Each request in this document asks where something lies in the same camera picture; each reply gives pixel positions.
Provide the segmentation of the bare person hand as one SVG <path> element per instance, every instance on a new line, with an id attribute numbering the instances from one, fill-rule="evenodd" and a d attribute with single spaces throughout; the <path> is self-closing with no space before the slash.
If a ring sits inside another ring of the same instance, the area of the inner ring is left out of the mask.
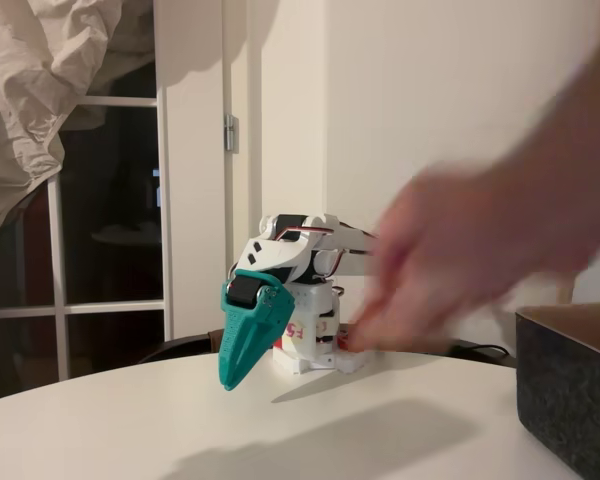
<path id="1" fill-rule="evenodd" d="M 503 164 L 431 169 L 406 184 L 380 222 L 350 347 L 437 347 L 455 322 L 531 275 L 572 281 L 543 181 L 533 166 Z"/>

